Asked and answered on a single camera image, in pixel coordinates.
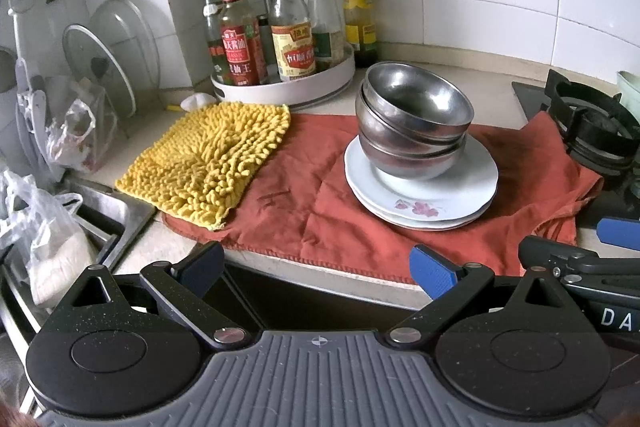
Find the large floral plate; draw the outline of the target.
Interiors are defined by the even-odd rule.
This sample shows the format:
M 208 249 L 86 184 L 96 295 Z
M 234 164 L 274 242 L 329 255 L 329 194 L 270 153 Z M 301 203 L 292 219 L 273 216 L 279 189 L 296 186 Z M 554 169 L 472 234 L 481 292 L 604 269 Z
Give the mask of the large floral plate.
M 472 215 L 469 215 L 468 217 L 430 222 L 419 222 L 409 218 L 386 215 L 385 212 L 377 210 L 371 205 L 363 204 L 363 206 L 364 208 L 369 210 L 370 213 L 373 213 L 375 217 L 380 218 L 390 225 L 397 225 L 398 227 L 414 231 L 448 231 L 464 227 L 465 225 L 468 225 L 469 223 L 480 219 L 480 217 L 482 217 L 482 214 L 490 207 L 490 202 L 488 202 L 482 208 L 477 210 L 477 212 L 472 213 Z

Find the steel bowl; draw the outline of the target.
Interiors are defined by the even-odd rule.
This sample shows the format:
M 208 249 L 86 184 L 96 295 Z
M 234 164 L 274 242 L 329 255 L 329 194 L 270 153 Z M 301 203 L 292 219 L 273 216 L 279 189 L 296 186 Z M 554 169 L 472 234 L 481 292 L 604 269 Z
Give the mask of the steel bowl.
M 359 132 L 374 146 L 387 153 L 406 156 L 435 156 L 446 154 L 460 147 L 466 141 L 462 134 L 454 141 L 437 142 L 433 139 L 421 138 L 405 129 L 400 129 L 386 122 L 364 98 L 359 91 L 355 102 Z
M 448 150 L 434 154 L 416 155 L 383 150 L 362 131 L 359 132 L 360 146 L 370 163 L 378 170 L 400 179 L 429 180 L 441 176 L 461 159 L 466 141 L 468 141 L 468 137 L 464 136 Z
M 387 124 L 428 141 L 457 140 L 475 116 L 471 101 L 453 83 L 407 63 L 387 61 L 370 66 L 362 92 Z

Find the steel bowl front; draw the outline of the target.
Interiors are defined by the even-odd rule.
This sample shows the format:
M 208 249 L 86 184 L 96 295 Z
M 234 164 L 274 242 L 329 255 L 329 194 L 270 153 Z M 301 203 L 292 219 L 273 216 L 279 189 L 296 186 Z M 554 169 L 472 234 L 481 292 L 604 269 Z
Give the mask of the steel bowl front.
M 466 141 L 462 134 L 454 141 L 437 142 L 433 139 L 421 138 L 405 129 L 400 129 L 386 122 L 364 98 L 359 91 L 355 102 L 359 132 L 374 146 L 387 153 L 406 156 L 435 156 L 446 154 L 460 147 Z

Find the steel sink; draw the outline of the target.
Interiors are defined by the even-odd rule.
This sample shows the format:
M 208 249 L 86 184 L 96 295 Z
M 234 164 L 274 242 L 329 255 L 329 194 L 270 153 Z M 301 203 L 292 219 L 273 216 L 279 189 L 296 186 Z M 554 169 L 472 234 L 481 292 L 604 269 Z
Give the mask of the steel sink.
M 53 243 L 26 256 L 10 249 L 1 256 L 1 325 L 20 360 L 52 308 L 91 263 L 113 269 L 151 221 L 155 209 L 114 188 L 67 178 L 63 195 L 74 224 L 49 237 Z

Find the black gas stove burner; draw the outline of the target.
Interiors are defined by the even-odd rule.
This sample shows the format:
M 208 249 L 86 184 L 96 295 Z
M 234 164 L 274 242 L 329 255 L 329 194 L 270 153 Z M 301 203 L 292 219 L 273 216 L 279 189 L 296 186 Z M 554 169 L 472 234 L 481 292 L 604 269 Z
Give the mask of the black gas stove burner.
M 602 176 L 604 189 L 624 213 L 639 210 L 639 121 L 609 96 L 554 69 L 546 84 L 514 81 L 512 88 L 527 119 L 551 117 L 565 152 Z

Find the yellow chenille mat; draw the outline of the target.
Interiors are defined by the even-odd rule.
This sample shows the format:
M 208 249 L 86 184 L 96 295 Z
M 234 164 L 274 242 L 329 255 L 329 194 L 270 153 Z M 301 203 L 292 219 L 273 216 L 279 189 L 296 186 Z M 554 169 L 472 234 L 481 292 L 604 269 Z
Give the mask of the yellow chenille mat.
M 285 105 L 222 102 L 187 113 L 115 182 L 119 192 L 209 231 L 224 228 L 288 132 Z

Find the red cloth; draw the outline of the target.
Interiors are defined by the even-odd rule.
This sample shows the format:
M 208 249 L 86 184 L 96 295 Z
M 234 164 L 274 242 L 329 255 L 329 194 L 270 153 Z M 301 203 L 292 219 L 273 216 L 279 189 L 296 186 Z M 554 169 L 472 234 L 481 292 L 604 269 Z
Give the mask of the red cloth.
M 222 230 L 164 221 L 201 243 L 398 283 L 410 279 L 418 244 L 518 275 L 521 240 L 574 244 L 577 213 L 602 185 L 543 113 L 518 130 L 472 126 L 457 166 L 426 181 L 375 168 L 355 118 L 299 115 Z

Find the pale green cup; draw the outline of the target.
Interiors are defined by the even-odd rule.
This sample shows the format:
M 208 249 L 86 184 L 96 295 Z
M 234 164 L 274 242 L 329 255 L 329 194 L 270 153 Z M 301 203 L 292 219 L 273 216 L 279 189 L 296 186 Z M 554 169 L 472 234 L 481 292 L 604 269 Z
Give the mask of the pale green cup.
M 620 90 L 620 104 L 640 120 L 640 77 L 620 70 L 617 73 L 617 88 Z

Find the plastic bag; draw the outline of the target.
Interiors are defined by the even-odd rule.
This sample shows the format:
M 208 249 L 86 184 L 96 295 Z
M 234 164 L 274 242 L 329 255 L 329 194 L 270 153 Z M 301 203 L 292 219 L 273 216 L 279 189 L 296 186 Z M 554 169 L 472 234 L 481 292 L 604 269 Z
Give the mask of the plastic bag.
M 46 127 L 46 157 L 79 172 L 102 167 L 118 130 L 117 116 L 104 88 L 88 78 L 46 78 L 51 121 Z

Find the garlic bulb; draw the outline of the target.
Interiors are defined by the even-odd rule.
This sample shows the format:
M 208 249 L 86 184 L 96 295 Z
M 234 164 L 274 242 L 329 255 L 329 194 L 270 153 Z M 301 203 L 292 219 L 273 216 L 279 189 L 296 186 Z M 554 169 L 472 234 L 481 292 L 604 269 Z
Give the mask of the garlic bulb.
M 192 113 L 206 106 L 214 105 L 217 103 L 218 103 L 218 98 L 216 98 L 216 96 L 210 95 L 205 92 L 195 92 L 187 96 L 180 103 L 180 108 L 183 110 L 183 112 Z

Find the white rotating condiment rack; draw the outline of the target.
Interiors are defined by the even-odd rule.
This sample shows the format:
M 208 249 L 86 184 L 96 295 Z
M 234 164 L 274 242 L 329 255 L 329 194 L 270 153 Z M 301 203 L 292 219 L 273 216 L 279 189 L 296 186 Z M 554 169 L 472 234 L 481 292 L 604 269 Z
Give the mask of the white rotating condiment rack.
M 304 0 L 265 0 L 267 21 L 250 15 L 247 0 L 222 0 L 224 56 L 231 84 L 210 77 L 221 102 L 311 106 L 343 92 L 355 76 L 354 52 L 317 68 Z

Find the red label soy sauce bottle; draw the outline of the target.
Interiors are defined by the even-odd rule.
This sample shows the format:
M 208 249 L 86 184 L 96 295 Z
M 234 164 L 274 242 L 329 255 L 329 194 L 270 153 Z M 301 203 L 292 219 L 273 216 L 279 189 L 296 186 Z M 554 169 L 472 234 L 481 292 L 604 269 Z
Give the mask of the red label soy sauce bottle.
M 267 78 L 257 16 L 246 0 L 222 0 L 220 29 L 235 86 L 259 86 Z

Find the yellow cap vinegar bottle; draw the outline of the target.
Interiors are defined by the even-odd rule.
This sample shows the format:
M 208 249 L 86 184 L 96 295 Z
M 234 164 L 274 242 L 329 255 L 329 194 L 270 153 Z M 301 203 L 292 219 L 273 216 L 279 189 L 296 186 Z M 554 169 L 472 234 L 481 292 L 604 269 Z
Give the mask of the yellow cap vinegar bottle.
M 294 81 L 314 75 L 314 42 L 304 0 L 272 0 L 271 35 L 280 79 Z

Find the purple neck clear bottle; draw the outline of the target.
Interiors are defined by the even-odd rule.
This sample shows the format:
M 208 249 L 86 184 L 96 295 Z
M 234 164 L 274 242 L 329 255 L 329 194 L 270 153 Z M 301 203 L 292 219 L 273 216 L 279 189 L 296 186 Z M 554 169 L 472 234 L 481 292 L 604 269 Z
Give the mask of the purple neck clear bottle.
M 318 70 L 344 60 L 344 31 L 336 0 L 308 0 L 314 58 Z

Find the yellow green label bottle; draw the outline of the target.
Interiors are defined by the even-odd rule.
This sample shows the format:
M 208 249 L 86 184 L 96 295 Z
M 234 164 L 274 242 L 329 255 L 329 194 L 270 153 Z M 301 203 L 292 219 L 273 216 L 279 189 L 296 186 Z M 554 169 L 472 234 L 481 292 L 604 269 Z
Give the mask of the yellow green label bottle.
M 354 50 L 357 68 L 368 68 L 378 61 L 378 39 L 372 0 L 343 0 L 345 38 Z

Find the green label dark bottle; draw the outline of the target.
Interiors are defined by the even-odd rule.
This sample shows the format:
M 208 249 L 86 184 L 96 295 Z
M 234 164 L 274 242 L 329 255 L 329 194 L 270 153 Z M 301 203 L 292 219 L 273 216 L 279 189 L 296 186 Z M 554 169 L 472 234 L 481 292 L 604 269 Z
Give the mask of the green label dark bottle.
M 232 84 L 229 64 L 221 37 L 219 15 L 222 4 L 219 0 L 205 0 L 203 16 L 206 23 L 207 46 L 214 66 L 214 77 L 219 83 Z

